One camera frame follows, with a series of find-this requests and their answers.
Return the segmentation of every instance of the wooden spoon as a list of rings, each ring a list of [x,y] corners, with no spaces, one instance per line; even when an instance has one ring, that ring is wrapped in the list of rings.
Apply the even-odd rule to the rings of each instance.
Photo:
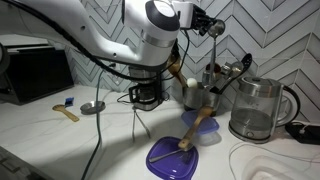
[[[203,106],[199,112],[196,121],[193,123],[192,127],[188,130],[188,132],[184,135],[183,139],[179,142],[178,146],[181,149],[185,149],[191,141],[193,133],[198,129],[198,126],[202,119],[209,117],[212,113],[213,109],[209,106]]]
[[[180,56],[178,56],[177,59],[176,59],[176,57],[174,55],[170,55],[169,60],[167,62],[167,66],[170,66],[174,62],[175,63],[172,64],[172,66],[170,66],[168,68],[168,70],[175,78],[178,79],[178,81],[181,83],[182,87],[187,87],[186,80],[184,79],[181,71],[179,71],[179,69],[180,69],[180,60],[181,60]]]
[[[71,112],[67,111],[66,108],[64,107],[64,105],[62,105],[62,104],[58,104],[58,105],[53,106],[52,110],[62,112],[69,119],[71,119],[73,122],[79,121],[79,118],[77,116],[75,116],[74,114],[72,114]]]

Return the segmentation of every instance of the glass kettle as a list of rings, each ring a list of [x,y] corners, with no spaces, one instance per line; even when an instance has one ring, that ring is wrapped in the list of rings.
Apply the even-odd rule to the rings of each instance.
[[[266,143],[275,127],[296,118],[300,99],[288,86],[272,79],[243,77],[231,112],[230,132],[244,141]],[[279,118],[282,96],[288,99],[290,109]]]

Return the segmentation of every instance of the kettle lid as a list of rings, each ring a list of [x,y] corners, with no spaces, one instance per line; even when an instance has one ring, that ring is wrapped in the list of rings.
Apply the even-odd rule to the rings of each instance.
[[[273,79],[260,77],[243,77],[239,79],[239,91],[256,97],[278,97],[282,92],[282,84]]]

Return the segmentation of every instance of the metal utensil holder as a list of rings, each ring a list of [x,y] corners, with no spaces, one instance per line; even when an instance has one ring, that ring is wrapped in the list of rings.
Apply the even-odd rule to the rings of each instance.
[[[183,88],[183,104],[186,111],[210,106],[213,108],[211,115],[215,116],[220,104],[220,95],[209,92],[202,86],[201,82],[198,82],[198,88]]]

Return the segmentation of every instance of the purple plastic container lid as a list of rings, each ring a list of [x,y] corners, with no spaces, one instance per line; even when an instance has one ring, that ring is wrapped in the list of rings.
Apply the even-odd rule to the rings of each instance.
[[[182,113],[181,119],[187,124],[188,127],[191,127],[194,121],[198,117],[198,110],[192,110]],[[216,119],[213,117],[206,117],[204,118],[197,130],[197,134],[203,135],[211,132],[215,132],[219,129],[219,124],[217,123]]]
[[[146,158],[147,167],[153,174],[168,180],[191,180],[199,159],[199,154],[195,147],[187,152],[181,151],[156,162],[149,162],[151,157],[178,150],[180,141],[181,139],[175,137],[163,137],[153,145]]]

